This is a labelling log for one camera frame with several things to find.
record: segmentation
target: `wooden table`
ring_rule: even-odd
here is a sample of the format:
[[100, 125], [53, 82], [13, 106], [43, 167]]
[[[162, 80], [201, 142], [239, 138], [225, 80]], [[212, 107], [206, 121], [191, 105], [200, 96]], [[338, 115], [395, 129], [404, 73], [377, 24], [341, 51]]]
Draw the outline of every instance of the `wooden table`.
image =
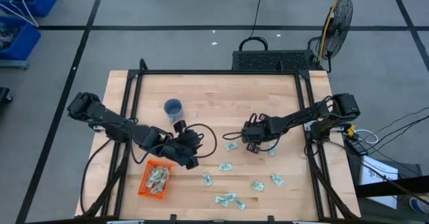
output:
[[[105, 91], [103, 104], [117, 113], [121, 108], [126, 76], [127, 71], [111, 71]], [[315, 101], [331, 94], [325, 72], [310, 72], [310, 76]], [[302, 88], [306, 96], [304, 83]], [[144, 75], [137, 111], [139, 122], [174, 132], [163, 111], [165, 101], [171, 98], [182, 101], [184, 119], [188, 125], [204, 123], [213, 128], [218, 138], [217, 151], [209, 158], [200, 159], [200, 166], [195, 169], [187, 170], [176, 165], [163, 201], [140, 197], [137, 194], [145, 163], [137, 165], [130, 161], [121, 219], [159, 220], [169, 219], [171, 214], [177, 214], [178, 220], [266, 221], [268, 215], [273, 215], [276, 221], [317, 220], [310, 169], [303, 153], [305, 141], [302, 126], [289, 130], [280, 139], [275, 157], [266, 152], [252, 154], [245, 150], [245, 144], [239, 140], [239, 147], [227, 152], [224, 147], [227, 141], [221, 137], [224, 133], [240, 131], [252, 113], [283, 116], [299, 111], [293, 76]], [[195, 130], [205, 134], [202, 141], [204, 145], [198, 150], [198, 154], [209, 153], [214, 143], [212, 135], [202, 127], [195, 127]], [[331, 140], [343, 143], [339, 133], [331, 133]], [[96, 133], [91, 154], [105, 141], [103, 132]], [[143, 150], [136, 145], [133, 147], [139, 158], [143, 156]], [[113, 144], [110, 144], [89, 166], [84, 191], [86, 208], [93, 203], [106, 183], [112, 149]], [[325, 144], [325, 152], [332, 187], [350, 210], [360, 216], [344, 150], [332, 144]], [[221, 162], [232, 162], [233, 170], [219, 171]], [[269, 177], [273, 172], [285, 180], [281, 187], [277, 187]], [[210, 174], [212, 186], [205, 186], [203, 173]], [[251, 188], [254, 181], [265, 184], [263, 192]], [[321, 185], [320, 187], [324, 213], [328, 217], [326, 195]], [[230, 203], [228, 208], [216, 204], [215, 196], [227, 192], [237, 193], [237, 198], [246, 204], [246, 209], [240, 211], [235, 203]], [[112, 203], [115, 197], [116, 189], [112, 193], [109, 213], [113, 213]], [[80, 214], [80, 208], [77, 208], [76, 214]]]

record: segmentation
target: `blue bin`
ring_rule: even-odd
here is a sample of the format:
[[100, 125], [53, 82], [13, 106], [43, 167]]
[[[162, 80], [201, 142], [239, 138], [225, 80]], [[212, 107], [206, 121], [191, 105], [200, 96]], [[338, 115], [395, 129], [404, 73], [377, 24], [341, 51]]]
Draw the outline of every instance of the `blue bin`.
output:
[[27, 60], [34, 46], [40, 39], [39, 31], [23, 19], [12, 17], [1, 17], [0, 23], [4, 23], [8, 28], [21, 27], [21, 31], [12, 41], [10, 47], [6, 50], [0, 50], [1, 59]]
[[[56, 0], [34, 0], [32, 2], [25, 2], [25, 4], [28, 7], [28, 10], [32, 13], [33, 16], [41, 16], [45, 17], [49, 14], [49, 11], [54, 6]], [[14, 10], [14, 12], [21, 14], [18, 12], [18, 10], [13, 6], [15, 5], [18, 7], [22, 13], [25, 15], [28, 15], [27, 10], [25, 9], [24, 4], [22, 1], [12, 1], [13, 5], [10, 4], [9, 0], [0, 0], [0, 3], [4, 6]], [[3, 10], [5, 13], [12, 14], [9, 10], [6, 8], [0, 6], [0, 9]]]

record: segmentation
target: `gray floor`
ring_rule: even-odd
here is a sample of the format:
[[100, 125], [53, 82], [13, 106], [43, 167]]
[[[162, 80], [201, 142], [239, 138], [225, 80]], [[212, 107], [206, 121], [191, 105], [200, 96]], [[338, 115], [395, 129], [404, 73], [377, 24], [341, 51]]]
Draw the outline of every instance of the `gray floor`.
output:
[[[262, 0], [257, 23], [322, 25], [332, 1]], [[352, 1], [352, 25], [406, 26], [395, 0]], [[403, 1], [414, 25], [429, 25], [428, 0]], [[39, 22], [86, 25], [94, 2], [58, 0], [51, 14]], [[257, 0], [101, 0], [94, 24], [251, 25], [256, 6]], [[0, 70], [0, 86], [11, 88], [15, 97], [0, 121], [2, 223], [13, 223], [17, 217], [83, 32], [41, 33], [28, 70]], [[255, 36], [264, 37], [270, 50], [300, 50], [319, 33], [265, 30], [256, 31]], [[102, 97], [109, 71], [137, 68], [142, 57], [151, 69], [230, 69], [232, 51], [249, 34], [249, 30], [91, 31], [68, 103], [79, 91]], [[419, 36], [429, 47], [429, 32]], [[246, 50], [259, 49], [258, 44], [246, 45]], [[357, 98], [362, 112], [356, 120], [358, 128], [375, 131], [428, 106], [429, 72], [408, 31], [349, 32], [333, 67], [332, 90]], [[411, 128], [384, 147], [383, 153], [400, 162], [421, 164], [423, 173], [429, 174], [427, 128], [427, 121]], [[85, 124], [63, 114], [27, 221], [73, 216], [92, 137]]]

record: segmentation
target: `orange basket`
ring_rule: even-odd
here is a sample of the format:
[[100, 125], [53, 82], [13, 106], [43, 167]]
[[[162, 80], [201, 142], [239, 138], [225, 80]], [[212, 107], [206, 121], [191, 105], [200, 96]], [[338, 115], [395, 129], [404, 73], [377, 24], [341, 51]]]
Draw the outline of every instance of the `orange basket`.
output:
[[[159, 167], [159, 166], [168, 168], [169, 174], [167, 177], [166, 185], [164, 186], [163, 192], [151, 194], [150, 193], [150, 187], [146, 186], [146, 182], [149, 180], [150, 173], [152, 172], [152, 170], [156, 167]], [[167, 193], [168, 181], [169, 181], [170, 176], [172, 174], [171, 173], [172, 167], [173, 167], [173, 164], [171, 164], [169, 162], [164, 162], [164, 161], [159, 161], [159, 160], [148, 160], [147, 164], [146, 164], [145, 172], [143, 174], [143, 178], [141, 179], [140, 188], [139, 188], [139, 195], [143, 196], [143, 197], [149, 197], [149, 198], [157, 199], [157, 200], [164, 199], [164, 197], [166, 196], [166, 193]]]

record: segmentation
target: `paper money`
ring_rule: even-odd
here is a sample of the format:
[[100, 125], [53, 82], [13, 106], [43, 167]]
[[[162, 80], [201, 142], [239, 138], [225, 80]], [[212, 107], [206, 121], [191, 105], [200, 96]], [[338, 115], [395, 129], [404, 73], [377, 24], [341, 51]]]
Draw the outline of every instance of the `paper money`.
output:
[[235, 149], [237, 147], [238, 147], [237, 143], [227, 143], [227, 144], [225, 144], [225, 148], [227, 149], [227, 151], [233, 150], [233, 149]]
[[151, 171], [149, 180], [146, 183], [146, 186], [151, 188], [151, 194], [156, 194], [164, 190], [169, 174], [170, 171], [165, 167], [157, 167]]
[[231, 171], [233, 169], [233, 165], [231, 163], [221, 163], [219, 164], [219, 170], [222, 171]]
[[[274, 146], [274, 143], [270, 143], [269, 145], [268, 145], [268, 148], [270, 149], [271, 147], [273, 147]], [[270, 155], [270, 156], [275, 156], [275, 149], [277, 148], [277, 146], [274, 148], [274, 149], [272, 149], [272, 150], [270, 150], [269, 152], [268, 152], [268, 154]]]
[[243, 203], [243, 201], [240, 201], [239, 199], [235, 199], [235, 204], [240, 210], [244, 210], [244, 208], [246, 208], [246, 204]]
[[212, 179], [208, 174], [203, 174], [202, 176], [204, 177], [204, 182], [207, 186], [211, 186], [213, 184]]
[[214, 198], [214, 202], [221, 204], [223, 207], [228, 207], [229, 204], [229, 201], [227, 199], [218, 196]]
[[282, 177], [278, 176], [277, 174], [271, 174], [271, 179], [274, 181], [274, 183], [277, 186], [281, 186], [284, 183], [284, 180], [282, 179]]
[[228, 200], [219, 201], [219, 204], [221, 204], [221, 206], [223, 207], [228, 207], [229, 201]]
[[215, 203], [219, 203], [219, 202], [221, 202], [221, 201], [226, 201], [226, 199], [225, 199], [225, 198], [223, 198], [223, 197], [219, 197], [219, 196], [216, 196], [216, 197], [214, 198], [214, 202], [215, 202]]
[[253, 189], [253, 190], [257, 190], [257, 191], [263, 191], [263, 183], [262, 183], [262, 182], [259, 182], [259, 181], [255, 181], [255, 182], [252, 184], [252, 189]]
[[235, 193], [227, 193], [223, 196], [227, 201], [234, 201], [237, 197], [237, 194]]

